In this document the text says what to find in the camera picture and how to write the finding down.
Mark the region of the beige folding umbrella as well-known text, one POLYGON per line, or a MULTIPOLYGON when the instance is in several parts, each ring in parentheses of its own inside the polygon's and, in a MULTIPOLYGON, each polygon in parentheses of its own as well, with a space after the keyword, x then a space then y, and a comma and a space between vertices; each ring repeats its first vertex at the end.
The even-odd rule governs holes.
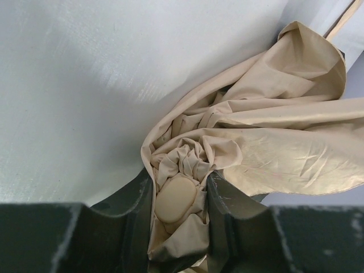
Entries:
POLYGON ((275 222, 256 200, 363 184, 363 99, 344 99, 344 54, 300 22, 268 50, 191 90, 142 148, 153 181, 150 272, 286 272, 275 222))

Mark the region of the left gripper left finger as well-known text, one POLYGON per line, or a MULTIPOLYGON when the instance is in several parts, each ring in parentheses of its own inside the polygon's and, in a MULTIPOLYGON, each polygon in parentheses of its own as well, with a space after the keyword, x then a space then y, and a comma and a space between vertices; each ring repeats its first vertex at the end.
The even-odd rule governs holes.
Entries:
POLYGON ((2 272, 146 272, 152 180, 146 170, 93 206, 1 205, 2 272))

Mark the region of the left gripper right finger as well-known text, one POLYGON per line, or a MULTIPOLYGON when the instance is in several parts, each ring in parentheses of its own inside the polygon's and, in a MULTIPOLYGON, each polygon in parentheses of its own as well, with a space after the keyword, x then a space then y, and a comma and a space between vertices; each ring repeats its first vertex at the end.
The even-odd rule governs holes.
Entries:
POLYGON ((207 179, 209 272, 362 272, 363 207, 265 206, 207 179))

